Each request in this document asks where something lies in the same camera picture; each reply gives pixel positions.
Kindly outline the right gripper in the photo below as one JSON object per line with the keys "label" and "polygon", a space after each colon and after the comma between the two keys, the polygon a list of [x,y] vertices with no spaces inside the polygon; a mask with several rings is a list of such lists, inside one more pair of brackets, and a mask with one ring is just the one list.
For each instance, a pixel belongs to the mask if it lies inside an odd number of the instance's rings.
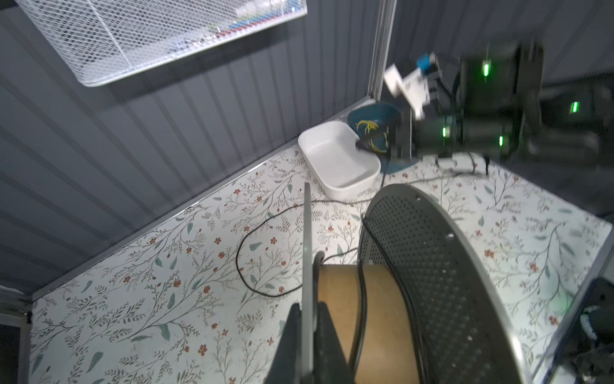
{"label": "right gripper", "polygon": [[390,154],[393,161],[425,156],[449,158],[456,153],[477,153],[506,158],[513,153],[513,121],[462,119],[454,116],[405,120],[379,125],[359,122],[358,150]]}

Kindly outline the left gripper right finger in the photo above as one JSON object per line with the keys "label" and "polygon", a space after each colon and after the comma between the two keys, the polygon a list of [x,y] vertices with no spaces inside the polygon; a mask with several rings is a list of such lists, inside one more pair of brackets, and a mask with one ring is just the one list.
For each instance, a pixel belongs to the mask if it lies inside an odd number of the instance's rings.
{"label": "left gripper right finger", "polygon": [[313,382],[318,384],[353,383],[329,308],[324,302],[317,307],[314,336]]}

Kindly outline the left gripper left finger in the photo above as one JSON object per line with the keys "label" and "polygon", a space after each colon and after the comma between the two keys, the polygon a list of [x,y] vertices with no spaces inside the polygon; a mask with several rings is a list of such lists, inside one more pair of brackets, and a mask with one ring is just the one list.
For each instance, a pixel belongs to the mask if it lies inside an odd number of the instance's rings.
{"label": "left gripper left finger", "polygon": [[299,383],[301,381],[301,331],[302,312],[300,305],[290,307],[265,384]]}

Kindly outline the grey perforated cable spool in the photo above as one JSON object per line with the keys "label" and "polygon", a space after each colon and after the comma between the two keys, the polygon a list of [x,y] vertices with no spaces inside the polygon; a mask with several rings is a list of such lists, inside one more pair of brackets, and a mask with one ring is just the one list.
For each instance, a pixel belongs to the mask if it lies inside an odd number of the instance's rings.
{"label": "grey perforated cable spool", "polygon": [[329,308],[353,383],[528,383],[505,308],[460,228],[426,193],[380,190],[356,266],[304,235],[301,381],[314,383],[317,307]]}

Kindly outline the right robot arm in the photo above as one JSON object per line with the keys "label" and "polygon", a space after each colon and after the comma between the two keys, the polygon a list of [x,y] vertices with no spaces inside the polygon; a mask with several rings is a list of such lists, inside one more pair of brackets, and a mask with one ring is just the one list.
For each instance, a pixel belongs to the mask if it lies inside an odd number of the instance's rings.
{"label": "right robot arm", "polygon": [[384,82],[408,114],[361,128],[358,150],[386,165],[426,156],[475,153],[486,162],[514,159],[588,169],[613,166],[613,80],[579,78],[542,86],[544,48],[535,39],[487,46],[455,58],[447,85],[444,57],[428,53],[402,75],[391,66]]}

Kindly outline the teal plastic bin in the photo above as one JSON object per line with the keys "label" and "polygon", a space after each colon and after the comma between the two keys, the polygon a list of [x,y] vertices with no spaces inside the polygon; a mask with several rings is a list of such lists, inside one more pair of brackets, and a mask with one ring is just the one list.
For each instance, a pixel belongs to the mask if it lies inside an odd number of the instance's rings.
{"label": "teal plastic bin", "polygon": [[386,137],[387,129],[393,123],[399,123],[403,113],[393,104],[377,102],[351,111],[347,116],[348,125],[359,136],[361,150],[372,152],[382,163],[382,172],[394,174],[415,165],[417,159],[394,160],[388,163],[387,152],[389,142]]}

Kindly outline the white plastic bin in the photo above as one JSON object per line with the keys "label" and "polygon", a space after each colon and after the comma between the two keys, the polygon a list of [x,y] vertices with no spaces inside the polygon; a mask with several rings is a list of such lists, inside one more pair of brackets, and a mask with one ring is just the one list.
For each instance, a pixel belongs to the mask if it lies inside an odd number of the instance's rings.
{"label": "white plastic bin", "polygon": [[356,148],[358,140],[350,126],[339,120],[314,126],[298,137],[312,174],[333,200],[356,198],[382,170],[377,155]]}

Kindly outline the floral table mat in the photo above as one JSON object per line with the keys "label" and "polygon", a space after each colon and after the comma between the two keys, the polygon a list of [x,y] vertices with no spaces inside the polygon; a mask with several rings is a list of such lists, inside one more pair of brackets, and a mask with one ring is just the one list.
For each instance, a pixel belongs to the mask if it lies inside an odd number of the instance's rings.
{"label": "floral table mat", "polygon": [[313,245],[353,264],[382,185],[409,183],[464,232],[535,371],[612,225],[480,157],[387,174],[330,203],[291,147],[123,246],[34,305],[32,383],[260,383],[301,293],[303,187]]}

